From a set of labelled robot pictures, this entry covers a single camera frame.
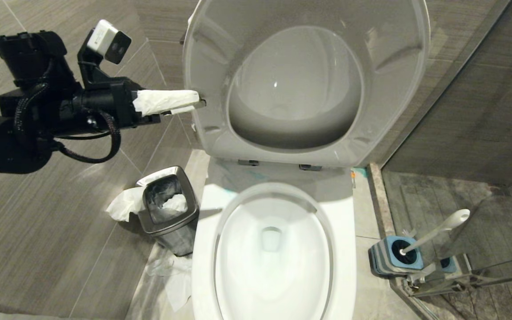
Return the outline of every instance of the toilet seat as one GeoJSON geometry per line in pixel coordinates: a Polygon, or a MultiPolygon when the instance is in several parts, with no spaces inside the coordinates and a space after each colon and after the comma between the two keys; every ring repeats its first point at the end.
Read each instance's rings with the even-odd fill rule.
{"type": "Polygon", "coordinates": [[[183,77],[207,102],[193,118],[210,156],[351,167],[407,107],[428,52],[424,0],[201,0],[183,77]]]}
{"type": "MultiPolygon", "coordinates": [[[[306,248],[311,249],[313,244],[315,251],[318,251],[319,254],[303,257],[301,261],[307,261],[311,264],[312,258],[321,257],[323,260],[328,260],[328,267],[324,264],[325,261],[315,265],[313,270],[321,270],[321,276],[317,277],[315,275],[317,278],[314,281],[300,282],[301,285],[304,285],[304,289],[298,292],[289,289],[282,291],[284,288],[281,288],[281,286],[272,288],[276,290],[276,293],[290,294],[288,298],[291,300],[283,301],[290,304],[281,308],[278,305],[269,304],[266,307],[268,313],[258,314],[253,312],[251,316],[254,316],[253,319],[267,320],[339,320],[349,318],[353,311],[356,294],[352,188],[349,170],[343,168],[326,168],[320,172],[304,172],[299,170],[298,166],[292,164],[260,164],[257,167],[250,167],[240,166],[236,162],[211,158],[193,249],[192,301],[195,319],[247,319],[244,314],[239,316],[238,313],[243,310],[240,306],[246,308],[247,304],[245,302],[250,300],[235,300],[236,298],[232,294],[242,291],[242,288],[251,290],[248,293],[245,292],[250,296],[256,296],[261,292],[252,290],[254,288],[250,287],[248,283],[242,287],[242,277],[247,277],[250,273],[245,273],[242,277],[235,279],[240,280],[233,285],[232,290],[224,291],[223,287],[226,284],[224,284],[220,275],[224,275],[226,270],[222,268],[223,261],[219,261],[219,259],[222,259],[220,254],[224,253],[222,243],[230,240],[227,237],[233,239],[236,237],[239,239],[238,241],[246,239],[246,235],[250,233],[246,225],[242,226],[242,223],[237,223],[239,221],[231,220],[231,217],[234,218],[235,215],[251,214],[243,206],[250,205],[250,202],[254,200],[270,201],[273,205],[277,205],[274,201],[278,199],[288,207],[300,208],[301,215],[315,215],[311,221],[308,221],[307,229],[295,232],[295,236],[298,236],[298,239],[303,239],[303,241],[308,241],[305,244],[306,248]],[[227,235],[226,233],[231,231],[231,229],[228,229],[229,227],[233,227],[240,233],[227,235]],[[315,234],[313,239],[305,239],[305,235],[310,236],[311,234],[315,234]],[[307,284],[309,284],[308,291],[305,289],[307,284]],[[239,302],[245,304],[231,306],[231,304],[239,302]],[[305,316],[296,318],[286,315],[286,312],[293,310],[294,306],[303,308],[303,304],[312,304],[308,309],[303,310],[305,316]]],[[[260,202],[254,203],[254,205],[260,208],[261,205],[266,204],[260,202]]],[[[282,225],[266,225],[266,227],[270,226],[276,226],[278,229],[286,231],[282,225]]],[[[264,228],[254,226],[252,234],[264,228]]],[[[250,238],[248,238],[247,243],[248,245],[251,244],[250,238]]],[[[274,247],[274,243],[274,239],[271,239],[266,245],[274,247]]],[[[228,252],[237,252],[239,247],[243,246],[235,245],[227,248],[227,250],[228,252]]],[[[298,247],[297,245],[293,249],[295,251],[299,250],[301,255],[309,253],[303,251],[304,247],[298,247]]],[[[239,265],[242,265],[248,259],[254,259],[254,256],[239,253],[229,259],[228,262],[234,267],[226,271],[228,275],[232,277],[235,272],[238,273],[239,265]]],[[[246,271],[254,272],[256,277],[261,270],[246,271]]],[[[304,275],[301,275],[305,278],[311,277],[308,272],[312,272],[312,270],[298,268],[294,269],[293,272],[305,272],[304,275]]]]}

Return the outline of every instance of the bathroom floor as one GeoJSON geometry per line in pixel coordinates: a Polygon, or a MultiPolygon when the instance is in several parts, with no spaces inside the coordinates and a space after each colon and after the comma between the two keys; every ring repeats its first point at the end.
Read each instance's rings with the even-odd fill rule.
{"type": "MultiPolygon", "coordinates": [[[[193,150],[185,172],[200,195],[203,190],[209,157],[203,150],[193,150]]],[[[370,273],[367,250],[380,240],[374,216],[374,208],[368,180],[364,170],[356,170],[354,190],[355,233],[357,246],[357,298],[353,313],[354,320],[415,320],[418,316],[392,291],[388,281],[374,277],[370,273]]],[[[194,320],[191,298],[173,312],[167,299],[163,277],[151,276],[154,261],[165,250],[155,245],[148,265],[144,269],[136,288],[126,320],[194,320]]]]}
{"type": "MultiPolygon", "coordinates": [[[[480,219],[468,221],[467,228],[459,236],[451,233],[426,244],[421,248],[422,252],[444,257],[448,256],[445,252],[456,251],[458,247],[468,253],[470,260],[473,256],[472,261],[481,264],[482,268],[512,260],[512,249],[507,245],[512,243],[512,187],[498,188],[482,182],[388,170],[383,171],[383,177],[392,220],[400,235],[403,230],[410,232],[413,229],[418,231],[418,235],[423,235],[460,208],[471,209],[475,215],[473,218],[480,219]],[[488,255],[491,248],[494,248],[495,255],[488,255]]],[[[512,261],[488,269],[492,277],[512,275],[512,261]]],[[[420,300],[444,320],[512,320],[512,283],[420,300]],[[448,304],[447,310],[453,308],[458,316],[441,314],[444,303],[448,304]]]]}

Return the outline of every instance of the shower floor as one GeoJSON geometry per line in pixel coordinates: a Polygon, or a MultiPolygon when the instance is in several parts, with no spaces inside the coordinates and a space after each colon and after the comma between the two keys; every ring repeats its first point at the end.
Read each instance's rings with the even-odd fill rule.
{"type": "MultiPolygon", "coordinates": [[[[421,247],[425,264],[459,251],[467,253],[470,261],[473,256],[475,267],[488,267],[490,277],[512,275],[512,262],[489,268],[500,263],[496,257],[502,262],[512,260],[512,187],[388,170],[382,174],[398,235],[415,231],[419,237],[457,209],[472,211],[474,221],[421,247]]],[[[442,297],[468,320],[512,320],[512,282],[442,297]]],[[[436,297],[421,300],[434,304],[433,310],[442,304],[436,297]]]]}

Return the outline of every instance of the tile wall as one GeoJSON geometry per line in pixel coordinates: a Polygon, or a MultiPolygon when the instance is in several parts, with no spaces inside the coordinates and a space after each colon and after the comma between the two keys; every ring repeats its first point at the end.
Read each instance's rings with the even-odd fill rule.
{"type": "MultiPolygon", "coordinates": [[[[79,80],[76,53],[100,19],[132,37],[122,63],[105,61],[103,70],[150,89],[172,85],[164,79],[171,67],[157,63],[130,0],[0,0],[0,35],[57,32],[79,80]]],[[[0,94],[12,89],[12,76],[0,59],[0,94]]],[[[104,164],[83,164],[57,153],[38,172],[0,174],[0,312],[124,318],[152,243],[140,233],[138,221],[115,223],[105,209],[141,176],[185,167],[191,153],[187,121],[165,117],[158,125],[122,130],[120,152],[104,164]]],[[[71,147],[101,156],[109,141],[71,147]]]]}
{"type": "Polygon", "coordinates": [[[512,184],[512,3],[386,168],[512,184]]]}
{"type": "MultiPolygon", "coordinates": [[[[141,26],[148,37],[167,87],[172,90],[184,89],[179,43],[187,31],[187,20],[193,14],[198,0],[133,0],[140,15],[141,26]]],[[[191,113],[179,115],[187,138],[193,148],[203,148],[193,130],[191,113]]]]}
{"type": "Polygon", "coordinates": [[[426,0],[430,53],[420,87],[406,110],[364,160],[385,164],[432,107],[510,0],[426,0]]]}

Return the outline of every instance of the crumpled tissue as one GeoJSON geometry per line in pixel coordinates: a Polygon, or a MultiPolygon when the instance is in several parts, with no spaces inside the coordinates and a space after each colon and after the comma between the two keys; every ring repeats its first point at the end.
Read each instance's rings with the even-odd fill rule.
{"type": "Polygon", "coordinates": [[[168,199],[162,206],[163,209],[173,209],[181,213],[187,212],[187,199],[182,194],[173,195],[171,199],[168,199]]]}
{"type": "Polygon", "coordinates": [[[130,221],[130,212],[138,213],[145,210],[145,189],[146,187],[136,187],[120,192],[108,205],[106,212],[116,221],[130,221]]]}
{"type": "Polygon", "coordinates": [[[176,257],[171,251],[162,249],[160,257],[146,267],[148,275],[164,278],[165,293],[173,312],[183,307],[191,296],[192,266],[191,255],[176,257]]]}

